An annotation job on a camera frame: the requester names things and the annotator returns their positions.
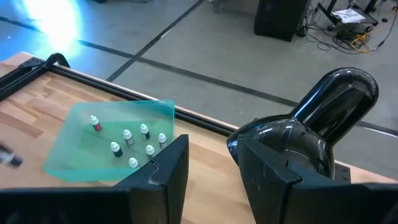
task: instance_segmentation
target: butcher block tabletop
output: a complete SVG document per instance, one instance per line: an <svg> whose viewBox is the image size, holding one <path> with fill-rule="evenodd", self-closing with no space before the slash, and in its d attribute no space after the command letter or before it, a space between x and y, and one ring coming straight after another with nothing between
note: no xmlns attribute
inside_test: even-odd
<svg viewBox="0 0 398 224"><path fill-rule="evenodd" d="M1 62L0 77L31 57L19 53ZM0 166L0 188L114 185L116 182L64 182L46 174L43 164L69 109L75 103L122 100L125 99L47 72L0 102L1 140L24 159L24 163L17 169ZM193 111L188 112L217 121ZM255 223L238 166L226 148L226 137L176 119L175 136L181 134L188 134L190 140L189 175L182 223ZM348 164L343 165L351 168L352 183L396 182Z"/></svg>

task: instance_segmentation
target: black machine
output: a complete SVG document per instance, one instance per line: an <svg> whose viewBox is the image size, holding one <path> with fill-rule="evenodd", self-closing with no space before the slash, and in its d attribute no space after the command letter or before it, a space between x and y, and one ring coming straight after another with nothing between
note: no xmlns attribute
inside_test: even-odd
<svg viewBox="0 0 398 224"><path fill-rule="evenodd" d="M310 0L260 0L254 21L254 33L292 41L299 24L303 24Z"/></svg>
<svg viewBox="0 0 398 224"><path fill-rule="evenodd" d="M0 190L0 223L180 223L188 180L181 135L114 187Z"/></svg>
<svg viewBox="0 0 398 224"><path fill-rule="evenodd" d="M397 223L397 184L334 181L333 146L376 103L372 76L326 74L290 114L256 119L233 133L256 223Z"/></svg>

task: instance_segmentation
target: gray floor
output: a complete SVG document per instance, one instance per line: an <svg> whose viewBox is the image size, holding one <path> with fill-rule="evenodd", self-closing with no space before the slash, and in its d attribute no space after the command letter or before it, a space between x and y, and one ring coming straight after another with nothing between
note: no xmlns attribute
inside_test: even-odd
<svg viewBox="0 0 398 224"><path fill-rule="evenodd" d="M46 10L40 7L45 2ZM212 5L203 1L152 45L154 38L195 3L196 0L153 0L147 4L0 0L0 16L24 24L22 27L0 22L0 60L21 50L40 57L57 51L65 54L73 68L107 79L132 54L147 50L142 57L152 63L134 62L114 82L157 98L172 99L177 105L238 126L253 118L288 113L291 107L204 82L187 73L299 101L326 72L337 67L358 67L373 75L380 86L379 101L363 121L398 131L398 103L394 100L398 96L398 45L394 43L397 26L378 51L345 55L333 49L322 51L300 37L288 43L254 35L255 0L229 1L221 5L219 14L214 14ZM389 0L381 7L381 18L393 5ZM385 37L391 21L390 17L388 23L377 26L371 34L371 45ZM328 25L324 18L318 24ZM330 40L320 31L310 33ZM109 49L130 56L123 57ZM170 66L183 71L171 71ZM335 146L335 157L398 179L397 144L394 136L355 127Z"/></svg>

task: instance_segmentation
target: white paper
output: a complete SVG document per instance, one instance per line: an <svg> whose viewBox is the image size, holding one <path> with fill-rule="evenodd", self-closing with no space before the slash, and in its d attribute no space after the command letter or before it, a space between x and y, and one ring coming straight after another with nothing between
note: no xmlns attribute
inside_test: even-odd
<svg viewBox="0 0 398 224"><path fill-rule="evenodd" d="M344 9L332 12L332 14L340 17L343 23L362 22L365 20L365 17L361 16L359 13L352 9Z"/></svg>

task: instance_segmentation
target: transparent tray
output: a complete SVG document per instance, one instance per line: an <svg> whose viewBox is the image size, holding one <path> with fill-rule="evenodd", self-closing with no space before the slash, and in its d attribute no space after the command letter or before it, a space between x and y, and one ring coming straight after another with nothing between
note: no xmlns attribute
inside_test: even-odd
<svg viewBox="0 0 398 224"><path fill-rule="evenodd" d="M99 119L101 131L95 131L90 116ZM144 139L141 124L149 128L150 138ZM123 131L130 130L134 144L128 146ZM79 103L73 105L44 163L46 173L69 182L121 180L145 165L148 144L161 150L158 136L164 133L167 142L174 139L174 103L159 101L120 101L111 103ZM116 157L111 142L123 152ZM138 168L129 167L129 159L138 160Z"/></svg>

